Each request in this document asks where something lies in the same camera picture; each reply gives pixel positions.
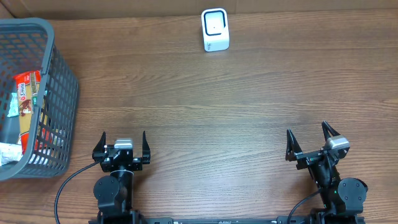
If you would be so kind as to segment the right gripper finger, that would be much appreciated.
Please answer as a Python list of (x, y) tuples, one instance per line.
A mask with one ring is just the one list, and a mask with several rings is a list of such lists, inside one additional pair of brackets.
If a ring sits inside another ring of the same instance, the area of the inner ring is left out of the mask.
[(322, 130), (325, 140), (327, 141), (331, 137), (339, 136), (339, 132), (333, 129), (327, 121), (322, 121)]
[(287, 146), (285, 153), (286, 161), (296, 161), (299, 155), (302, 155), (303, 151), (297, 142), (291, 129), (287, 130)]

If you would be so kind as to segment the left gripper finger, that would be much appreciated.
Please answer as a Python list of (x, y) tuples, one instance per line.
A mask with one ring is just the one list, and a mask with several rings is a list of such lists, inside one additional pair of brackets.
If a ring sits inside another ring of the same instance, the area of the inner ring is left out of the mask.
[(100, 161), (106, 157), (106, 133), (103, 132), (97, 145), (94, 147), (92, 152), (92, 158), (94, 161)]
[(146, 139), (146, 132), (142, 134), (142, 163), (150, 164), (150, 147)]

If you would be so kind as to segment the white cream tube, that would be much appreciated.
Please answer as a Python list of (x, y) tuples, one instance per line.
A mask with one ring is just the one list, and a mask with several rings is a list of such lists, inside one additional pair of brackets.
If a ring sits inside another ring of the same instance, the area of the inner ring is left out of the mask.
[(22, 158), (22, 146), (19, 144), (0, 143), (1, 166), (19, 162)]

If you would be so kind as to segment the teal wet wipes packet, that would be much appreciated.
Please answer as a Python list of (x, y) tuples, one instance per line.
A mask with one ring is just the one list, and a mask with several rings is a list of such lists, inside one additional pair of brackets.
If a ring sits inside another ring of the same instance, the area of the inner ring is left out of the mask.
[(11, 102), (10, 102), (10, 105), (9, 105), (9, 111), (8, 111), (8, 114), (7, 114), (8, 118), (15, 117), (15, 116), (19, 115), (19, 106), (18, 106), (17, 93), (13, 92), (13, 93), (11, 93), (11, 95), (12, 95), (12, 98), (11, 98)]

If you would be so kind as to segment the orange spaghetti packet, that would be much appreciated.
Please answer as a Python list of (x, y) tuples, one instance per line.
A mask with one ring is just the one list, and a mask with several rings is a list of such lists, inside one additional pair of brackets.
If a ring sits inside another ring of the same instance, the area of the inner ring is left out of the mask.
[(38, 100), (41, 75), (39, 70), (20, 73), (13, 76), (17, 88), (17, 111), (19, 115), (19, 140), (22, 154), (25, 154), (29, 140), (31, 118), (34, 105)]

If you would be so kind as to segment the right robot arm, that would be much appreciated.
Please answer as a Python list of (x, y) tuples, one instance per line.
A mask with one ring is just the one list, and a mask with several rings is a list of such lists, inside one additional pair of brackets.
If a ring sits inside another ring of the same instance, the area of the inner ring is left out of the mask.
[[(286, 161), (296, 161), (298, 170), (307, 169), (317, 186), (317, 191), (297, 203), (284, 218), (286, 223), (364, 223), (363, 203), (368, 186), (361, 179), (340, 177), (336, 165), (345, 158), (350, 143), (348, 139), (322, 122), (325, 144), (319, 150), (304, 153), (291, 129), (287, 130)], [(296, 209), (319, 195), (323, 208), (313, 208), (306, 217), (295, 216)]]

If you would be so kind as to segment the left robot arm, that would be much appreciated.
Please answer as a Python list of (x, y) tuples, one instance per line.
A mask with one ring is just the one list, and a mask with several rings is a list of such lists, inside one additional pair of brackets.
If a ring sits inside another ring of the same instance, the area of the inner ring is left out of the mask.
[(114, 144), (107, 144), (106, 133), (103, 133), (93, 149), (92, 158), (108, 175), (100, 178), (93, 187), (98, 214), (88, 223), (147, 223), (140, 211), (132, 208), (134, 173), (150, 163), (146, 134), (142, 134), (141, 157), (134, 156), (132, 139), (117, 139)]

